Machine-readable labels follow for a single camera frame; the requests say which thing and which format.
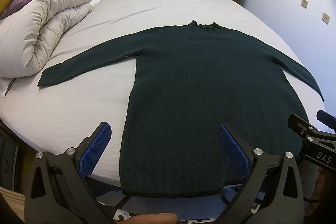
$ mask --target finger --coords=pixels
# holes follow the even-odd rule
[[[315,195],[322,194],[324,187],[326,186],[327,177],[325,173],[320,173],[315,181]]]
[[[324,173],[325,170],[324,170],[323,168],[319,167],[319,168],[317,169],[317,172],[319,172],[319,173]]]
[[[313,191],[313,194],[311,196],[312,200],[317,200],[323,198],[322,193],[326,185],[326,174],[320,173],[315,181],[315,189]],[[306,214],[309,216],[311,215],[316,208],[319,206],[320,203],[310,203],[307,206]]]
[[[161,213],[156,215],[138,215],[127,220],[121,221],[120,224],[176,224],[177,215],[172,213]]]

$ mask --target metal screw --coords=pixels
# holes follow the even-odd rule
[[[256,153],[257,155],[261,155],[263,153],[263,151],[260,148],[256,148],[254,150],[254,153]]]
[[[293,157],[293,154],[288,151],[286,152],[286,157],[291,159]]]
[[[38,159],[42,158],[42,157],[43,157],[43,152],[38,152],[38,153],[36,154],[36,157],[37,157]]]
[[[73,153],[75,153],[75,149],[74,148],[71,147],[71,148],[67,149],[67,154],[68,155],[72,155]]]

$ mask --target white bed sheet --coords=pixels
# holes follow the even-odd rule
[[[60,39],[45,68],[112,38],[152,27],[217,24],[252,35],[301,63],[287,44],[261,20],[231,0],[103,0],[94,11]],[[100,122],[112,127],[112,139],[92,177],[120,186],[119,152],[136,60],[130,59],[39,89],[41,73],[16,79],[0,98],[0,118],[39,151],[63,153],[76,147]],[[285,73],[310,122],[320,130],[316,112],[324,109],[320,95]]]

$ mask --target knit fabric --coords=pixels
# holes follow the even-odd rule
[[[38,86],[130,57],[137,60],[136,73],[120,150],[127,195],[212,195],[239,180],[218,143],[223,122],[253,148],[298,155],[301,138],[287,119],[293,113],[308,117],[282,68],[321,95],[309,71],[275,48],[216,23],[194,21],[106,41],[45,69]]]

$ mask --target wall socket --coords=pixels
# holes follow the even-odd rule
[[[307,0],[302,0],[301,5],[307,9],[308,1]]]
[[[326,13],[323,13],[322,20],[323,20],[325,23],[329,24],[330,16],[328,16]]]

